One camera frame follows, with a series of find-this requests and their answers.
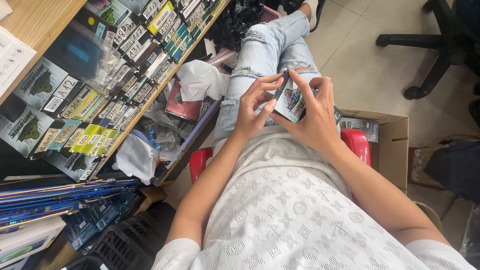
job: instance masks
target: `chair wheel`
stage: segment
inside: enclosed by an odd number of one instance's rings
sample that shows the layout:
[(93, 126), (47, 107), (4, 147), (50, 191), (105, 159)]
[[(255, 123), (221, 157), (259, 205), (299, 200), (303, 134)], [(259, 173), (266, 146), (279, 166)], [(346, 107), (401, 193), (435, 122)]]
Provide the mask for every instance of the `chair wheel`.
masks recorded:
[(427, 13), (430, 13), (433, 11), (433, 7), (432, 7), (432, 0), (428, 0), (424, 5), (423, 7), (421, 8), (421, 11), (424, 13), (424, 14), (427, 14)]
[(410, 86), (403, 92), (403, 97), (406, 99), (416, 99), (417, 95), (419, 94), (420, 87), (418, 86)]
[(375, 41), (375, 45), (386, 47), (389, 44), (389, 41), (390, 41), (389, 34), (381, 34), (377, 37), (377, 40)]
[(480, 96), (480, 84), (476, 84), (474, 87), (473, 87), (473, 94), (475, 96)]

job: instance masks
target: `light blue jeans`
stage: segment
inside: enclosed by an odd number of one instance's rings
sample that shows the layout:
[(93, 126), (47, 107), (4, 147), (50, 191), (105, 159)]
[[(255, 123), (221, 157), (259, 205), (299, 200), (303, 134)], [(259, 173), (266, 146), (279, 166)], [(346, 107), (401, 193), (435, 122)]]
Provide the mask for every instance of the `light blue jeans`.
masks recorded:
[[(289, 68), (303, 68), (298, 72), (310, 82), (320, 73), (313, 62), (308, 46), (303, 40), (310, 32), (310, 23), (300, 11), (270, 21), (253, 25), (242, 40), (241, 52), (230, 76), (227, 94), (220, 105), (213, 147), (228, 138), (237, 122), (240, 96), (247, 91), (256, 78), (284, 72)], [(270, 117), (264, 126), (277, 125)]]

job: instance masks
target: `textured white top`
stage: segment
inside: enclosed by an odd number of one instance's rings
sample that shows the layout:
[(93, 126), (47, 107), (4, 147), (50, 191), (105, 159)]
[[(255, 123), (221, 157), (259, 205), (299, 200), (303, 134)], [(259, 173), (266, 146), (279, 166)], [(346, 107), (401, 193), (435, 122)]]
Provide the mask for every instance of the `textured white top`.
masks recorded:
[(280, 126), (265, 127), (243, 148), (204, 249), (173, 240), (153, 269), (474, 269), (440, 242), (401, 245), (349, 197), (320, 154)]

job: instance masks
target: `wooden shelf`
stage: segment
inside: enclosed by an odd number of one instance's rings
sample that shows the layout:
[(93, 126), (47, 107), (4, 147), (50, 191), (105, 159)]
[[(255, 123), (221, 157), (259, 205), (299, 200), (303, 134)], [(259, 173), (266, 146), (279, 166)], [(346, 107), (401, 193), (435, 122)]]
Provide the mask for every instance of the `wooden shelf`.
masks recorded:
[(138, 120), (140, 119), (140, 117), (143, 116), (143, 114), (145, 113), (145, 111), (148, 109), (148, 107), (150, 107), (150, 105), (153, 103), (153, 101), (155, 100), (155, 98), (162, 92), (163, 88), (165, 88), (165, 86), (167, 85), (168, 81), (173, 77), (173, 75), (177, 72), (177, 70), (180, 68), (180, 66), (183, 64), (183, 62), (185, 61), (185, 59), (187, 59), (187, 57), (190, 55), (190, 53), (193, 51), (193, 49), (197, 46), (197, 44), (200, 42), (200, 40), (203, 38), (203, 36), (205, 35), (205, 33), (208, 31), (208, 29), (210, 29), (210, 27), (213, 25), (213, 23), (215, 22), (215, 20), (220, 16), (220, 14), (222, 13), (222, 11), (225, 9), (225, 7), (228, 5), (228, 3), (230, 2), (230, 0), (226, 0), (223, 5), (221, 7), (218, 8), (216, 14), (213, 16), (212, 20), (207, 24), (207, 26), (205, 27), (205, 29), (202, 31), (202, 33), (200, 34), (200, 37), (197, 39), (197, 41), (195, 41), (191, 46), (190, 48), (187, 50), (187, 52), (185, 53), (185, 55), (180, 59), (180, 62), (179, 64), (173, 69), (172, 73), (170, 75), (168, 75), (167, 77), (167, 80), (165, 80), (165, 82), (160, 85), (157, 90), (155, 91), (155, 93), (152, 95), (152, 98), (150, 100), (148, 100), (144, 107), (142, 108), (142, 111), (135, 117), (135, 119), (133, 121), (130, 122), (130, 125), (125, 129), (125, 132), (123, 132), (123, 134), (120, 136), (120, 138), (115, 142), (115, 145), (112, 145), (112, 147), (110, 148), (110, 151), (105, 154), (107, 156), (107, 159), (109, 159), (111, 157), (111, 155), (113, 154), (113, 152), (115, 151), (115, 149), (117, 149), (123, 142), (123, 140), (126, 138), (127, 134), (130, 133), (130, 131), (132, 130), (133, 126), (135, 126), (135, 124), (138, 122)]
[(7, 2), (13, 12), (3, 18), (0, 25), (34, 49), (36, 55), (0, 97), (0, 104), (25, 77), (86, 0), (7, 0)]

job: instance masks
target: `red chair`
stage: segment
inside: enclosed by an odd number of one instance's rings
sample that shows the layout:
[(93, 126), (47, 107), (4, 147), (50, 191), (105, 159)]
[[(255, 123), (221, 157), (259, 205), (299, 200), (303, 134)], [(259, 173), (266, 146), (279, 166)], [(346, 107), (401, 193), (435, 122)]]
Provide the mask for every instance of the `red chair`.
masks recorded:
[[(368, 166), (370, 163), (370, 148), (368, 146), (368, 139), (365, 133), (357, 129), (341, 129), (340, 137), (342, 141), (352, 150), (357, 157)], [(202, 148), (195, 151), (190, 156), (190, 176), (192, 177), (192, 184), (200, 177), (200, 174), (205, 170), (207, 159), (212, 157), (212, 148)], [(352, 196), (352, 200), (358, 205), (356, 199)]]

